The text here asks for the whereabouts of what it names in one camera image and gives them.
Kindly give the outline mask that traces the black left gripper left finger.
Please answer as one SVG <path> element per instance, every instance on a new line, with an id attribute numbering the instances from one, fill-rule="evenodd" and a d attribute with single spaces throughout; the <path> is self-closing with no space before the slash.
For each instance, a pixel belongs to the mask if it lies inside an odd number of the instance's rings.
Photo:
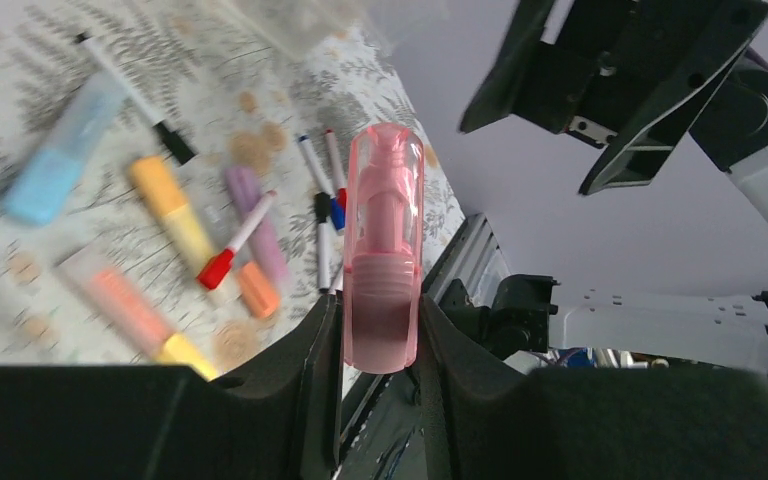
<path id="1" fill-rule="evenodd" d="M 208 381 L 188 366 L 0 366 L 0 479 L 328 479 L 341 306 Z"/>

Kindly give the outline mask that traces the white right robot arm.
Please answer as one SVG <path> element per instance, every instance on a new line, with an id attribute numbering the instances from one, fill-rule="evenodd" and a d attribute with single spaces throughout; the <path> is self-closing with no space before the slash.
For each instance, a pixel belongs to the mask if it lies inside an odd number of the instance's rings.
<path id="1" fill-rule="evenodd" d="M 743 109 L 768 1 L 457 1 L 446 76 L 477 86 L 455 191 L 513 267 L 684 294 L 768 287 L 768 226 L 720 152 L 752 153 Z"/>

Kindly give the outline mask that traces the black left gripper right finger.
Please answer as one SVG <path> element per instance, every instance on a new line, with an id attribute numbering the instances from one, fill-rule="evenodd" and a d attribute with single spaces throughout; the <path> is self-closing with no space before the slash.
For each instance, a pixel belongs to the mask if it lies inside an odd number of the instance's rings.
<path id="1" fill-rule="evenodd" d="M 768 479 L 768 379 L 729 369 L 520 373 L 421 301 L 432 479 Z"/>

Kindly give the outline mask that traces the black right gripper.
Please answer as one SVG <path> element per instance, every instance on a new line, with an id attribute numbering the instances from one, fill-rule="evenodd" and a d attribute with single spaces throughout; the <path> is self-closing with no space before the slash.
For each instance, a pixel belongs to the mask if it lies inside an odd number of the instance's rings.
<path id="1" fill-rule="evenodd" d="M 583 196 L 650 184 L 768 19 L 765 1 L 575 1 L 547 42 L 553 6 L 518 3 L 459 131 L 515 115 L 607 146 Z"/>

